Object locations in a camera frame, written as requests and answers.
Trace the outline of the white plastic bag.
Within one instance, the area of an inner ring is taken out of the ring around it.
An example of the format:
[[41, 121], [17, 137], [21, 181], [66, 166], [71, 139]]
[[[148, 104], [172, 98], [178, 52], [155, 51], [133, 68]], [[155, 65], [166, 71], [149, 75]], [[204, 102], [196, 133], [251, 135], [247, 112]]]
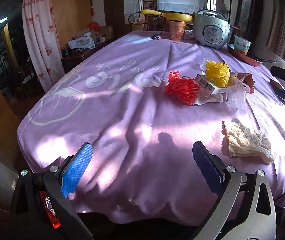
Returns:
[[94, 49], [96, 45], [91, 37], [82, 36], [68, 42], [70, 49]]

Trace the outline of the red foam fruit net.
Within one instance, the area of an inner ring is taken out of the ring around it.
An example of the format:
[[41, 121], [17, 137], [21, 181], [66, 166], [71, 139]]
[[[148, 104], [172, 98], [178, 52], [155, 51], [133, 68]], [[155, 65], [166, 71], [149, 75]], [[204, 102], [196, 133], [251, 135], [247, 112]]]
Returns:
[[180, 77], [179, 72], [170, 72], [168, 76], [168, 84], [165, 88], [167, 95], [178, 98], [187, 105], [194, 105], [198, 98], [200, 85], [190, 77]]

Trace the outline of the yellow frying pan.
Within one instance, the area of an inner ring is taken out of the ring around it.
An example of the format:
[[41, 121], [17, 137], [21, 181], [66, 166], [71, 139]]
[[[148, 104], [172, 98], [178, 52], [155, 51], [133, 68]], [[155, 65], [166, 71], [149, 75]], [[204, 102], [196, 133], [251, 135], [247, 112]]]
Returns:
[[169, 21], [179, 21], [191, 23], [193, 21], [193, 16], [189, 14], [183, 14], [180, 12], [172, 12], [172, 11], [156, 11], [152, 9], [145, 9], [140, 11], [141, 14], [144, 15], [155, 15], [166, 18]]

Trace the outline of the white medicine box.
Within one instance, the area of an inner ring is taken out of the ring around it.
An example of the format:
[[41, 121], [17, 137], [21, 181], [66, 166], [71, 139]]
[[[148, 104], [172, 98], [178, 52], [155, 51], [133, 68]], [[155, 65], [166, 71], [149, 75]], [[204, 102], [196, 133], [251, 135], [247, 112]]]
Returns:
[[199, 94], [203, 96], [223, 94], [227, 90], [226, 88], [219, 88], [208, 81], [205, 75], [197, 75], [194, 80], [200, 85]]

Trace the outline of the yellow foam fruit net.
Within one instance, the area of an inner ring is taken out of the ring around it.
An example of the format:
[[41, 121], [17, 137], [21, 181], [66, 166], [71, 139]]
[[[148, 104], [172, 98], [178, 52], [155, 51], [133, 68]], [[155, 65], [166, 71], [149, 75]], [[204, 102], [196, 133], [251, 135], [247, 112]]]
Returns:
[[208, 81], [213, 81], [219, 88], [227, 86], [230, 79], [230, 70], [226, 63], [207, 60], [205, 67], [205, 74]]

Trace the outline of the brown instant noodle cup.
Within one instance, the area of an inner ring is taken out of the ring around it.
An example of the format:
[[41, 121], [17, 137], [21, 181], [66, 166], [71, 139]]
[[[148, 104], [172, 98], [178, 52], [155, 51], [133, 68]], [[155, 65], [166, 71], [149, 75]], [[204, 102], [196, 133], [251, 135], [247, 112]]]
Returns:
[[170, 25], [170, 39], [172, 41], [182, 41], [185, 29], [186, 29], [186, 22], [179, 22], [179, 21], [169, 21]]

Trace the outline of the white red floral curtain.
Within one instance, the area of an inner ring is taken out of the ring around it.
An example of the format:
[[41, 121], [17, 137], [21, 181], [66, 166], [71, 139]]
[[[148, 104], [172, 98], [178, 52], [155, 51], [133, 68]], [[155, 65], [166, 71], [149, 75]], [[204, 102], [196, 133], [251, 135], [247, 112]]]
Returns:
[[65, 75], [52, 0], [23, 0], [22, 18], [30, 59], [47, 92]]

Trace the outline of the torn red brown paper packaging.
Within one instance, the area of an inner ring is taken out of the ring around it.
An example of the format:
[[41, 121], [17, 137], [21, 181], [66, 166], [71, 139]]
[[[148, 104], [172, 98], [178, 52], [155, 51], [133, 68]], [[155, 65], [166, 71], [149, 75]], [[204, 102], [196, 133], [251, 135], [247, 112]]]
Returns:
[[255, 81], [253, 80], [251, 73], [231, 73], [230, 83], [232, 85], [240, 85], [248, 94], [253, 94], [255, 92]]

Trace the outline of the beige paper napkin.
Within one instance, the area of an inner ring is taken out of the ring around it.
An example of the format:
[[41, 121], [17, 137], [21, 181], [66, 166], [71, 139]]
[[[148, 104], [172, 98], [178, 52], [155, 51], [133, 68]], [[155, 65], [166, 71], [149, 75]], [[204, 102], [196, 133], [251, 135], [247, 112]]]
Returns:
[[265, 163], [273, 163], [271, 143], [260, 130], [251, 130], [240, 122], [224, 121], [223, 131], [227, 140], [229, 157], [261, 158]]

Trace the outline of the red frying pan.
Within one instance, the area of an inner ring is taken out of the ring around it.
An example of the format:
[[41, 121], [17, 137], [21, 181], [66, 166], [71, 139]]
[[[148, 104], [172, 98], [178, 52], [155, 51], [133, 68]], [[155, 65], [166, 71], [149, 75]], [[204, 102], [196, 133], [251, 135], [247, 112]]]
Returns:
[[272, 63], [272, 64], [275, 64], [277, 63], [277, 61], [274, 61], [274, 60], [267, 60], [267, 59], [260, 59], [258, 57], [249, 57], [247, 55], [244, 55], [242, 54], [241, 52], [237, 51], [235, 48], [234, 48], [234, 45], [233, 44], [230, 44], [228, 43], [227, 44], [227, 49], [228, 49], [228, 52], [234, 56], [236, 59], [246, 63], [246, 64], [249, 64], [251, 66], [254, 66], [254, 67], [258, 67], [260, 66], [262, 63]]

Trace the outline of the dark wooden side table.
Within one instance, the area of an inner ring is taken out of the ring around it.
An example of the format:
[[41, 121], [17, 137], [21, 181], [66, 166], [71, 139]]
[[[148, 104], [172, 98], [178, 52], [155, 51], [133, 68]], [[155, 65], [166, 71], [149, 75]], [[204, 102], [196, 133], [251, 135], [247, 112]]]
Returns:
[[96, 44], [94, 49], [63, 49], [62, 50], [62, 65], [64, 68], [65, 74], [70, 72], [84, 60], [89, 58], [91, 55], [95, 54], [97, 51], [101, 50], [112, 40], [107, 40], [105, 42], [100, 42]]

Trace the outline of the light green rice cooker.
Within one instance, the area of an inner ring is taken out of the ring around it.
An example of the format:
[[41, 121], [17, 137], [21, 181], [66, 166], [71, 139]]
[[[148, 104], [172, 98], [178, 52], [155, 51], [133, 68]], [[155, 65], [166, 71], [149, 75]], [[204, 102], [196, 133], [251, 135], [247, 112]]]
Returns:
[[202, 46], [220, 49], [226, 45], [230, 24], [226, 18], [213, 10], [198, 11], [193, 18], [193, 36]]

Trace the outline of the green instant noodle cup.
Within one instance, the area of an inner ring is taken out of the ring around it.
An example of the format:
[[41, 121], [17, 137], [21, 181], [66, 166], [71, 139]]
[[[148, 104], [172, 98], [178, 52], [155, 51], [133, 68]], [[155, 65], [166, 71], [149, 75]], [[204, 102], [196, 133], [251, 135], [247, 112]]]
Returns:
[[250, 41], [248, 41], [242, 37], [239, 37], [237, 35], [234, 36], [234, 49], [239, 51], [240, 53], [242, 53], [244, 55], [247, 55], [251, 44], [252, 43]]

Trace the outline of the purple tablecloth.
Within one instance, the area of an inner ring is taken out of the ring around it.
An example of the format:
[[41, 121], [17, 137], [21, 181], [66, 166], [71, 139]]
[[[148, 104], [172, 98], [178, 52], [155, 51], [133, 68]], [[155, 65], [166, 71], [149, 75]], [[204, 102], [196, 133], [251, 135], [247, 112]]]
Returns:
[[[35, 173], [61, 164], [85, 142], [93, 158], [69, 200], [78, 213], [100, 212], [115, 223], [146, 218], [195, 226], [217, 196], [192, 156], [201, 141], [210, 153], [241, 172], [265, 172], [275, 198], [285, 193], [285, 105], [276, 97], [266, 67], [252, 67], [226, 48], [153, 40], [135, 31], [102, 48], [61, 78], [29, 111], [17, 131]], [[203, 59], [251, 73], [255, 92], [243, 109], [226, 102], [189, 106], [165, 93], [169, 73], [200, 74]], [[265, 133], [273, 163], [229, 157], [223, 122]]]

